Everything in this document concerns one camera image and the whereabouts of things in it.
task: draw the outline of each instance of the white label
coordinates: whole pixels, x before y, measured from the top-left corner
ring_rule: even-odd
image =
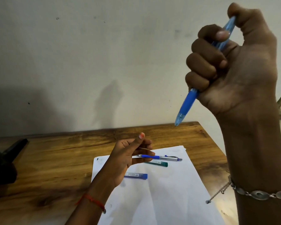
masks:
[[[125,173],[125,176],[138,177],[138,176],[139,176],[139,174],[137,174],[137,173]]]
[[[161,164],[160,161],[156,161],[156,160],[152,160],[152,161],[150,161],[150,163],[158,163],[158,164]]]

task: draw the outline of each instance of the bracelet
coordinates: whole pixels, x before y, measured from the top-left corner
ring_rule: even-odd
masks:
[[[277,193],[272,193],[269,194],[267,192],[264,191],[260,191],[260,190],[255,190],[252,191],[251,193],[243,190],[242,188],[236,187],[234,182],[231,179],[231,176],[228,177],[229,178],[229,182],[226,183],[218,192],[216,192],[209,200],[206,201],[206,204],[211,203],[212,199],[218,195],[220,192],[222,194],[224,194],[225,190],[228,189],[229,185],[232,187],[232,189],[234,189],[237,193],[239,193],[240,195],[246,195],[249,197],[252,197],[256,200],[268,200],[270,198],[278,198],[281,199],[281,191],[278,191]]]
[[[79,199],[79,201],[78,201],[75,205],[79,204],[79,203],[82,201],[83,198],[86,198],[86,199],[88,199],[90,202],[95,203],[96,205],[98,205],[98,206],[102,209],[102,212],[103,212],[104,214],[106,213],[104,204],[102,204],[102,203],[101,203],[100,201],[98,201],[98,200],[93,199],[90,195],[88,195],[88,194],[86,194],[86,193],[82,195],[82,197]]]

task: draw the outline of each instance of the transparent pen tip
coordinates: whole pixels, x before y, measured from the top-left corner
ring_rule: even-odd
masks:
[[[178,113],[175,121],[175,126],[178,126],[184,119],[185,115]]]

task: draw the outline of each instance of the wooden table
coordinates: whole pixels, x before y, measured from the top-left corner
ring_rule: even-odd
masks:
[[[183,145],[210,195],[227,182],[227,159],[198,122],[28,136],[14,164],[18,178],[0,186],[0,225],[64,224],[90,184],[93,159],[119,139],[144,132],[154,149]],[[0,138],[0,151],[19,137]],[[214,202],[226,224],[238,224],[232,188]]]

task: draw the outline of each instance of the hand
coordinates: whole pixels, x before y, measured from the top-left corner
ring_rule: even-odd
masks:
[[[155,153],[151,150],[151,140],[145,138],[142,132],[135,139],[125,139],[116,142],[108,160],[100,170],[100,175],[111,180],[114,188],[118,186],[128,169],[133,164],[150,162],[152,158],[132,158],[133,155],[150,155]]]
[[[236,16],[236,26],[244,36],[242,46],[233,41],[223,52],[211,42],[225,41],[229,33],[216,25],[204,26],[192,44],[186,64],[191,69],[186,83],[201,93],[198,100],[218,119],[241,122],[257,104],[276,106],[276,37],[260,10],[244,9],[232,3],[228,16]]]

